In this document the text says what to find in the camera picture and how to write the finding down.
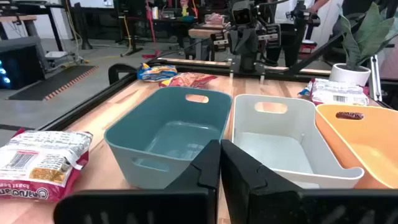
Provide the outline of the black aluminium table frame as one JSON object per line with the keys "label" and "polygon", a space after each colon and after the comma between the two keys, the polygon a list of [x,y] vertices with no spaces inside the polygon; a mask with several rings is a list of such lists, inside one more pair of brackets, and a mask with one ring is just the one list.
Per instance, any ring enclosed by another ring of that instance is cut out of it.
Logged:
{"label": "black aluminium table frame", "polygon": [[[311,78],[326,78],[329,76],[330,72],[327,70],[312,70],[305,68],[304,66],[309,65],[311,61],[312,59],[308,58],[292,68],[260,66],[265,70],[264,73],[237,72],[233,68],[233,66],[237,64],[236,62],[221,63],[177,58],[158,58],[149,62],[149,65],[175,65],[177,69],[182,72],[200,72],[222,76],[228,76],[230,73],[232,73],[236,77],[259,78],[264,76],[266,80],[289,82],[308,82]],[[136,81],[136,69],[127,64],[117,63],[109,68],[108,78],[109,87],[75,106],[57,119],[38,128],[38,130],[62,131],[69,127],[69,125],[82,118],[91,110],[95,109],[105,100],[110,99],[112,96],[119,93],[123,88]]]}

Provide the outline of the silver aluminium post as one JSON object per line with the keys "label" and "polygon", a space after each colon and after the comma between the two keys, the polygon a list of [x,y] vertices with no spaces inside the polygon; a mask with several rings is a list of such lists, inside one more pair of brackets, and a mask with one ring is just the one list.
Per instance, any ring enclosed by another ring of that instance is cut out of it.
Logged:
{"label": "silver aluminium post", "polygon": [[381,102],[382,91],[377,55],[373,55],[369,59],[369,68],[371,69],[371,74],[369,76],[369,92],[371,98],[376,102]]}

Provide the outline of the red stand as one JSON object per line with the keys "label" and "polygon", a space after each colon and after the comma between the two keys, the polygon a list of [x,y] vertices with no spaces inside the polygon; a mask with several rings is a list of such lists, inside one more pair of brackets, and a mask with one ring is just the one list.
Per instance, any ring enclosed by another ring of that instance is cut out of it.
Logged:
{"label": "red stand", "polygon": [[145,4],[146,4],[146,18],[149,20],[150,34],[152,37],[152,42],[155,47],[154,53],[148,55],[148,57],[155,59],[160,55],[160,51],[157,49],[157,41],[156,41],[156,37],[155,37],[153,14],[152,14],[152,8],[149,5],[149,0],[145,0]]}

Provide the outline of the green plant in white pot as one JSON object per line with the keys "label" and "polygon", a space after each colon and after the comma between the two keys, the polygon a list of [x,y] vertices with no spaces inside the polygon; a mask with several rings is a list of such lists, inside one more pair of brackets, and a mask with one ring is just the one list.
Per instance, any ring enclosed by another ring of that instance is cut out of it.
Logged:
{"label": "green plant in white pot", "polygon": [[363,63],[377,55],[398,36],[398,17],[389,16],[387,9],[381,9],[375,2],[357,20],[358,27],[355,28],[353,20],[340,14],[342,48],[346,61],[333,65],[329,77],[333,82],[365,86],[371,70],[364,67]]}

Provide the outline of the red yellow Maruchan noodle pack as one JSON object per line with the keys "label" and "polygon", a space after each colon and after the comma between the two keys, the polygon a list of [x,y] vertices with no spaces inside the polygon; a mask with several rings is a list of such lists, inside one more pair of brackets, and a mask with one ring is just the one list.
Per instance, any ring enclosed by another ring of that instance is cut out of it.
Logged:
{"label": "red yellow Maruchan noodle pack", "polygon": [[159,83],[159,87],[169,87],[169,86],[181,86],[190,88],[203,88],[210,81],[217,79],[215,75],[209,75],[204,73],[180,73],[168,80],[164,80]]}

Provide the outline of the pink bag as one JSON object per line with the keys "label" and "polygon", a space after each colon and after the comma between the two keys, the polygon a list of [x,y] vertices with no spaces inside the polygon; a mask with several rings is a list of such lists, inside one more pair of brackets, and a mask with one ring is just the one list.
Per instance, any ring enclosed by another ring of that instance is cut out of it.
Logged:
{"label": "pink bag", "polygon": [[205,23],[211,25],[223,25],[224,16],[218,13],[206,14]]}

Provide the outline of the crimson Maruchan noodle pack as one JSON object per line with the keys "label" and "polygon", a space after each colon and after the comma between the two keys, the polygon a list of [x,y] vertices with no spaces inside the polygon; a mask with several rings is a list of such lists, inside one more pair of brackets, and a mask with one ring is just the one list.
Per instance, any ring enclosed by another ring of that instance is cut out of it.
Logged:
{"label": "crimson Maruchan noodle pack", "polygon": [[362,120],[364,115],[362,113],[341,111],[336,114],[338,119]]}
{"label": "crimson Maruchan noodle pack", "polygon": [[58,202],[89,161],[93,135],[23,131],[0,147],[0,198]]}
{"label": "crimson Maruchan noodle pack", "polygon": [[321,78],[311,79],[308,85],[298,94],[308,96],[316,105],[369,105],[369,98],[363,87],[353,83],[333,82]]}

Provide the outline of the wooden background table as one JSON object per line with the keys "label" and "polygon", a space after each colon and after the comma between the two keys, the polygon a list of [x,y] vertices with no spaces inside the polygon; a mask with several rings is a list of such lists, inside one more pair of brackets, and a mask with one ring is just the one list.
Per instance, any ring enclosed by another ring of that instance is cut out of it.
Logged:
{"label": "wooden background table", "polygon": [[199,24],[190,29],[188,34],[195,41],[195,46],[193,46],[195,58],[197,60],[206,60],[210,56],[209,51],[206,49],[209,46],[209,44],[206,43],[206,39],[210,38],[211,34],[225,31],[228,27],[229,24]]}

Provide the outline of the person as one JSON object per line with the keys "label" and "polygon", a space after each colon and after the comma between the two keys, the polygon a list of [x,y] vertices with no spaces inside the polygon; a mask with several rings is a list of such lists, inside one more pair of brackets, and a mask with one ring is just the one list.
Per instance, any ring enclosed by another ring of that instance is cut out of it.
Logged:
{"label": "person", "polygon": [[394,38],[398,35],[398,0],[343,0],[341,9],[343,16],[350,21],[354,27],[351,29],[353,37],[357,37],[358,34],[365,34],[364,31],[360,31],[360,27],[364,19],[362,15],[367,13],[371,4],[375,3],[379,7],[381,20],[388,18],[394,18],[394,25],[391,28],[390,33],[386,37],[387,40]]}
{"label": "person", "polygon": [[[329,0],[304,0],[307,10],[318,12]],[[286,18],[285,13],[292,11],[296,6],[297,0],[282,0],[275,6],[271,6],[273,19],[280,25],[281,45],[278,48],[266,50],[267,58],[278,62],[280,53],[284,51],[285,66],[291,67],[298,62],[299,50],[306,34],[307,27],[302,21],[291,21]]]}

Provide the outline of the black mat with striped edge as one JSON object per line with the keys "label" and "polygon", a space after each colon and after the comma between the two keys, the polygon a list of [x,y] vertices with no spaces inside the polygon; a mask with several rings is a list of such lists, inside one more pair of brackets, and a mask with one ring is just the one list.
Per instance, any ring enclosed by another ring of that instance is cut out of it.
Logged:
{"label": "black mat with striped edge", "polygon": [[93,73],[98,66],[79,65],[68,67],[50,78],[38,82],[25,90],[19,91],[7,100],[22,101],[48,101],[59,95],[61,92],[70,88],[74,84],[82,81],[85,77]]}

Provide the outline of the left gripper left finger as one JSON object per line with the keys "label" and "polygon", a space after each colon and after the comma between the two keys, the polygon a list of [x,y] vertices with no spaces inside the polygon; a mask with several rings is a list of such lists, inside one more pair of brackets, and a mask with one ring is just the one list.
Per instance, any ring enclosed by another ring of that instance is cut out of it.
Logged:
{"label": "left gripper left finger", "polygon": [[84,190],[61,200],[55,224],[216,224],[221,146],[211,140],[166,188]]}

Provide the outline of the orange plastic bin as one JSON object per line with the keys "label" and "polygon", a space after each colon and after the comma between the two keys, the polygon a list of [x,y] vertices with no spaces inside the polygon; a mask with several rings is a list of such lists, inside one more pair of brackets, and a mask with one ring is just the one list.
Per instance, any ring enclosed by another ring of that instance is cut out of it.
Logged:
{"label": "orange plastic bin", "polygon": [[[341,111],[362,120],[338,119]],[[344,168],[361,167],[357,189],[398,189],[398,111],[378,106],[316,106],[316,126]]]}

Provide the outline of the white plastic bin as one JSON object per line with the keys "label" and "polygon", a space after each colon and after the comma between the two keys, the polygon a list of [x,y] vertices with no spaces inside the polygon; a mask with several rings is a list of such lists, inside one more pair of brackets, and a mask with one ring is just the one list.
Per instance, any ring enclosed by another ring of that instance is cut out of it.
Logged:
{"label": "white plastic bin", "polygon": [[307,100],[238,95],[232,142],[277,174],[305,189],[352,189],[361,167],[344,168],[315,124]]}

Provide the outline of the blue Maruchan noodle pack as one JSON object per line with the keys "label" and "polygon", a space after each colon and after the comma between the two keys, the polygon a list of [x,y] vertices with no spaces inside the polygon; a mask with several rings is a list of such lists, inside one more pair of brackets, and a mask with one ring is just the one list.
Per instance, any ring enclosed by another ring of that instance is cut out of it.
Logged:
{"label": "blue Maruchan noodle pack", "polygon": [[137,78],[144,82],[161,82],[168,80],[178,74],[176,66],[174,65],[161,65],[150,67],[143,63],[137,72]]}

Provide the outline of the black computer with blue lights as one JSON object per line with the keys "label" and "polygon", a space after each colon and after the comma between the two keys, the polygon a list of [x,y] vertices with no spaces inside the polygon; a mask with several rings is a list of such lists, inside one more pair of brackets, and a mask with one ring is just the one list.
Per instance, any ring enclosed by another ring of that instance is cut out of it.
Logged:
{"label": "black computer with blue lights", "polygon": [[0,89],[18,90],[44,80],[47,67],[39,37],[0,40]]}

